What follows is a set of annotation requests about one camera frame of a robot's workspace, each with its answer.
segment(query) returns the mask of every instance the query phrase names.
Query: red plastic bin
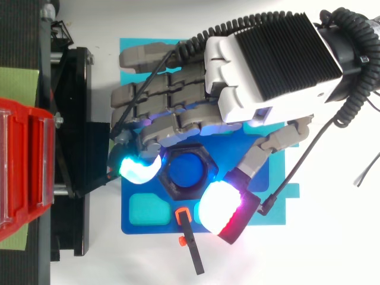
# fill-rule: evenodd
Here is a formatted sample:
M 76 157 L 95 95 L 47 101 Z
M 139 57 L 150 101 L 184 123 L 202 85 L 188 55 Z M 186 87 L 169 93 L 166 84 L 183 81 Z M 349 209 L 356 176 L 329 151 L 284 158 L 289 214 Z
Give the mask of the red plastic bin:
M 53 201 L 53 116 L 0 98 L 0 241 Z

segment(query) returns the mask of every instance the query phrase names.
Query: black bracket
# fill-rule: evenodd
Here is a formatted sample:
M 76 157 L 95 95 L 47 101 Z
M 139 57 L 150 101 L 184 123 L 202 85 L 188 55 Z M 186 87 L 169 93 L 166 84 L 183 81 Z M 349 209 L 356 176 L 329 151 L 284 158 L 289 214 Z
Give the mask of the black bracket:
M 194 263 L 195 272 L 197 275 L 203 274 L 204 269 L 200 253 L 198 251 L 197 243 L 195 242 L 194 233 L 191 229 L 189 217 L 186 211 L 179 212 L 179 220 L 182 226 L 183 233 L 185 234 L 186 244 L 189 247 L 192 262 Z

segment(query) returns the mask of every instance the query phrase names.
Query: black metal frame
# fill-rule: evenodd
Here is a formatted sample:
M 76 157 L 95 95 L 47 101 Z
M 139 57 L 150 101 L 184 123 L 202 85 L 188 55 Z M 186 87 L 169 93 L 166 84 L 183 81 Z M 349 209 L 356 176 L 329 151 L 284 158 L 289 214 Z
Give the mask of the black metal frame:
M 52 65 L 51 109 L 64 122 L 56 132 L 55 183 L 64 184 L 68 195 L 56 196 L 52 206 L 51 260 L 59 261 L 61 249 L 73 249 L 74 256 L 88 251 L 91 182 L 106 176 L 109 123 L 87 122 L 91 97 L 90 52 L 85 47 L 66 49 L 59 65 Z

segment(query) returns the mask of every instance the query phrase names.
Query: black cable connector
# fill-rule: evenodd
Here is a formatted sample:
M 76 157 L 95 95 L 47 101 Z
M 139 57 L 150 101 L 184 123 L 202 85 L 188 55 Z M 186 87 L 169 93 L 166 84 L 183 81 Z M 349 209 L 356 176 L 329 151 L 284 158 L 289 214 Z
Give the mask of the black cable connector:
M 277 200 L 276 195 L 271 194 L 269 197 L 261 204 L 261 209 L 258 210 L 260 215 L 266 216 L 272 209 L 275 201 Z

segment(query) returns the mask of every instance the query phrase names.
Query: black hexagonal nut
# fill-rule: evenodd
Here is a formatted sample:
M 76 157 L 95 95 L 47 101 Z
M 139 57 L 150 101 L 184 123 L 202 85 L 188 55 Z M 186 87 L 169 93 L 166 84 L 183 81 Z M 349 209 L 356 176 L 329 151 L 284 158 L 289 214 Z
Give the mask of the black hexagonal nut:
M 203 164 L 202 178 L 190 187 L 182 187 L 174 183 L 169 176 L 172 161 L 185 153 L 192 153 L 201 160 Z M 202 144 L 174 145 L 166 150 L 162 160 L 163 165 L 159 173 L 159 179 L 167 193 L 174 201 L 197 200 L 202 195 L 218 174 L 219 168 L 213 158 Z

